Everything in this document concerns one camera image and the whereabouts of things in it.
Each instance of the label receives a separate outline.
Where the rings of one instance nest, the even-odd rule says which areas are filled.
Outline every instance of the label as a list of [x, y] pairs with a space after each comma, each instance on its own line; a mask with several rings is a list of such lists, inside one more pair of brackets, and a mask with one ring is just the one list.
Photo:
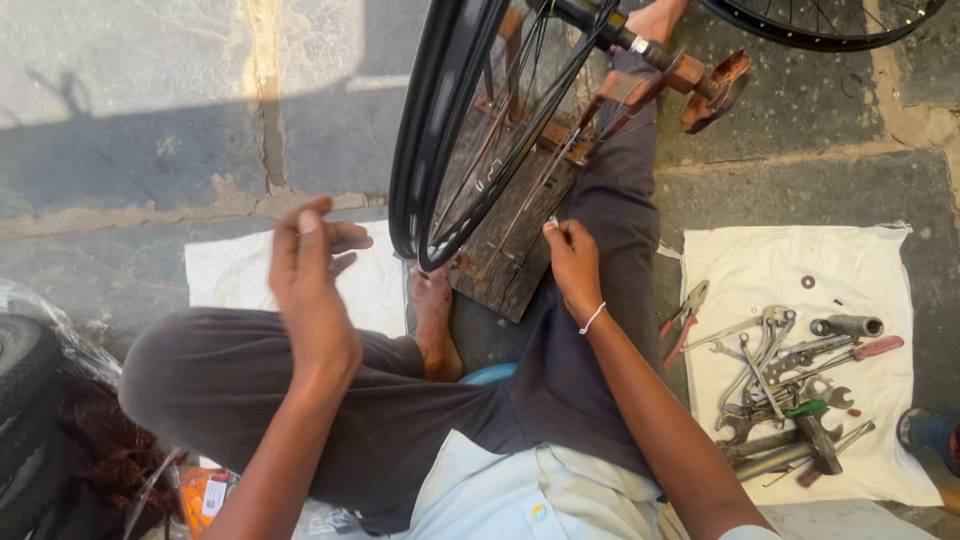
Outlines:
[[204, 507], [200, 510], [204, 516], [213, 517], [220, 511], [224, 505], [224, 498], [227, 496], [227, 483], [209, 480], [206, 483], [204, 492]]

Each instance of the bicycle wheel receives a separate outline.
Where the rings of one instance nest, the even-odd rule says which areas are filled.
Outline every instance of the bicycle wheel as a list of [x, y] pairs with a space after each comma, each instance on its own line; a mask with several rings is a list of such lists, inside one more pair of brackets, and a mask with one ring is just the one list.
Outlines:
[[702, 0], [733, 26], [781, 45], [865, 51], [905, 37], [947, 0]]
[[[610, 21], [618, 3], [605, 0], [594, 8], [528, 0], [529, 11], [518, 15], [508, 10], [508, 0], [433, 2], [407, 89], [391, 178], [390, 233], [401, 257], [430, 272], [463, 246], [534, 148], [590, 51], [613, 43]], [[555, 77], [538, 75], [548, 19], [563, 25], [560, 13], [577, 14], [578, 26], [587, 31], [555, 65]], [[622, 27], [625, 19], [613, 19]], [[522, 32], [518, 43], [498, 43], [501, 26], [511, 25]], [[512, 59], [509, 67], [494, 72], [501, 57]], [[477, 107], [486, 113], [468, 118]], [[451, 156], [457, 159], [449, 166]]]

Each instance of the bare foot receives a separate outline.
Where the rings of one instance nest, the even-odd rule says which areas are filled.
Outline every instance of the bare foot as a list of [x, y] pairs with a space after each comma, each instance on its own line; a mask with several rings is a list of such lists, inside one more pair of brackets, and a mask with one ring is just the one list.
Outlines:
[[453, 289], [446, 282], [449, 268], [436, 270], [425, 278], [420, 270], [411, 269], [413, 303], [417, 314], [417, 346], [423, 356], [423, 372], [427, 380], [456, 382], [464, 374], [464, 362], [450, 338], [450, 310]]
[[689, 0], [657, 0], [627, 18], [627, 30], [639, 36], [666, 43], [684, 16]]

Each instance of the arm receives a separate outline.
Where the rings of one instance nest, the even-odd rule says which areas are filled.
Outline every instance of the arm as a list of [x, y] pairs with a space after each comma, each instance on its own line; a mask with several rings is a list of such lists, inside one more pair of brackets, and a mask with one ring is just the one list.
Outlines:
[[333, 418], [360, 365], [359, 335], [333, 284], [356, 255], [331, 254], [369, 248], [372, 240], [362, 227], [325, 223], [321, 216], [330, 208], [330, 198], [320, 197], [276, 226], [270, 287], [290, 333], [294, 374], [207, 540], [293, 534]]
[[[576, 220], [543, 226], [557, 286], [582, 327], [603, 302], [593, 238]], [[604, 309], [587, 332], [604, 379], [636, 445], [695, 539], [741, 525], [773, 530], [747, 497], [713, 441]]]

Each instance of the white thread bracelet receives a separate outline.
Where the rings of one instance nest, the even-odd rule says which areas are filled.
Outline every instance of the white thread bracelet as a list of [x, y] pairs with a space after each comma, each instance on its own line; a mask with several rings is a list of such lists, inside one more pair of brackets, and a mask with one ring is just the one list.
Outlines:
[[593, 316], [590, 317], [590, 320], [588, 320], [587, 323], [584, 325], [584, 327], [580, 329], [580, 335], [587, 335], [587, 329], [590, 328], [590, 323], [593, 322], [593, 319], [597, 318], [597, 315], [600, 314], [600, 310], [603, 309], [603, 306], [605, 306], [606, 304], [607, 303], [604, 302], [603, 304], [600, 305], [600, 307], [597, 308], [596, 311], [593, 312]]

